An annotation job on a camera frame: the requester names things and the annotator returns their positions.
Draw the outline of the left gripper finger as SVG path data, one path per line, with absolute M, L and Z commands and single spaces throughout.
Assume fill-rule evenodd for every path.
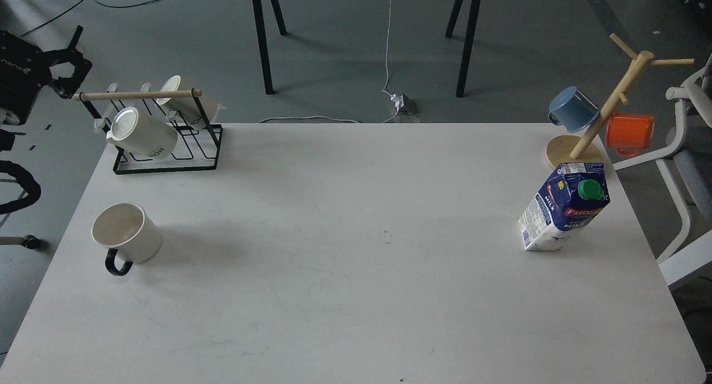
M 92 63 L 81 53 L 70 53 L 66 57 L 53 60 L 50 63 L 50 67 L 66 63 L 73 66 L 74 70 L 72 75 L 69 77 L 53 78 L 50 81 L 50 88 L 52 88 L 59 97 L 63 99 L 70 99 L 77 93 L 78 89 L 81 87 L 81 84 L 86 79 L 92 68 Z
M 82 26 L 77 26 L 69 45 L 63 49 L 50 50 L 47 52 L 49 62 L 81 62 L 84 59 L 82 52 L 78 50 L 78 42 L 83 31 Z

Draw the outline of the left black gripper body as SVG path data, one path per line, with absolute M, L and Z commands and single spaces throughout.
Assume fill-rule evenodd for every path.
M 8 31 L 1 32 L 1 120 L 24 125 L 38 94 L 51 86 L 53 50 L 43 51 Z

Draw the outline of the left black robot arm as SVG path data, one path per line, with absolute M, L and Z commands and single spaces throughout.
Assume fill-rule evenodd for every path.
M 1 31 L 1 108 L 2 125 L 24 125 L 43 87 L 50 87 L 63 99 L 70 99 L 81 87 L 91 70 L 92 63 L 85 59 L 78 42 L 83 31 L 77 26 L 68 47 L 43 51 L 20 36 Z M 70 63 L 74 71 L 70 77 L 53 77 L 51 67 Z M 2 151 L 13 148 L 17 133 L 2 129 Z M 22 188 L 16 199 L 2 204 L 9 215 L 35 204 L 41 197 L 41 186 L 23 166 L 2 160 L 2 174 L 12 179 L 2 181 L 16 183 Z M 2 245 L 22 245 L 26 249 L 38 249 L 43 241 L 33 235 L 2 237 Z

